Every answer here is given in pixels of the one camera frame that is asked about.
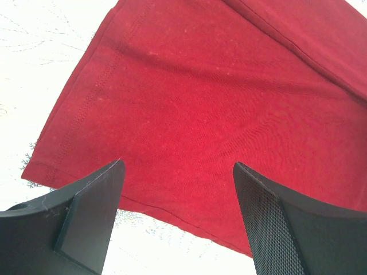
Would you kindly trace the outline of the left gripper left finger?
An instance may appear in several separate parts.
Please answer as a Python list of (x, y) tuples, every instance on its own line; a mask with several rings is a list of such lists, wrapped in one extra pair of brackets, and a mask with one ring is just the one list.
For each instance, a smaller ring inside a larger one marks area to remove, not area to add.
[(124, 176), (115, 160), (1, 212), (1, 274), (101, 274)]

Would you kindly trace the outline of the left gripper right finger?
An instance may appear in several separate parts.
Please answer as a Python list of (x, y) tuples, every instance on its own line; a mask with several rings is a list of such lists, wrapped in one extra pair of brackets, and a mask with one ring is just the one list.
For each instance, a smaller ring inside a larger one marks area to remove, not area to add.
[(248, 166), (233, 168), (257, 274), (366, 274), (366, 213), (318, 201)]

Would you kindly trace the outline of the red t-shirt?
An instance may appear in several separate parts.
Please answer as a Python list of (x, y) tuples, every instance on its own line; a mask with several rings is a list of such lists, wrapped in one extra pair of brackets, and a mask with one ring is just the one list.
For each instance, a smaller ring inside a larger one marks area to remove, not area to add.
[(22, 177), (120, 159), (120, 208), (250, 255), (233, 166), (366, 210), (366, 18), (346, 1), (119, 1)]

